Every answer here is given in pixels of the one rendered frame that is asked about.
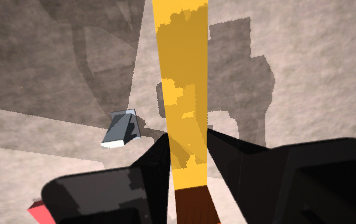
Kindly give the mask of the red flat bar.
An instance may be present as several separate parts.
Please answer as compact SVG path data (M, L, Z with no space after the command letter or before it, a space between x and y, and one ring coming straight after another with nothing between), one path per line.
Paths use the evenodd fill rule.
M43 201L35 202L28 212L39 222L39 224L55 224Z

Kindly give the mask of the yellow and orange bar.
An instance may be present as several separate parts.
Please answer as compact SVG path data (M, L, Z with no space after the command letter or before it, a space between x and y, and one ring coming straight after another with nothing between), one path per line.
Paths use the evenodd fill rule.
M221 224L207 186L208 0L152 0L177 224Z

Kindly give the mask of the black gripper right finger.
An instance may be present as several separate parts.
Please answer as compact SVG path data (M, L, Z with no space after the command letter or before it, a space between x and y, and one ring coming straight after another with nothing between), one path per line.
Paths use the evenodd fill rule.
M281 224L295 171L356 160L356 138L267 148L207 128L207 148L247 224Z

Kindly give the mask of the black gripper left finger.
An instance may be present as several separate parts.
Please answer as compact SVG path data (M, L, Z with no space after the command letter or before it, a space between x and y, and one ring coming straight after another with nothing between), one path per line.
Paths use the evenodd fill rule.
M58 176L42 187L41 199L55 224L130 207L142 224L167 224L170 160L164 133L130 166Z

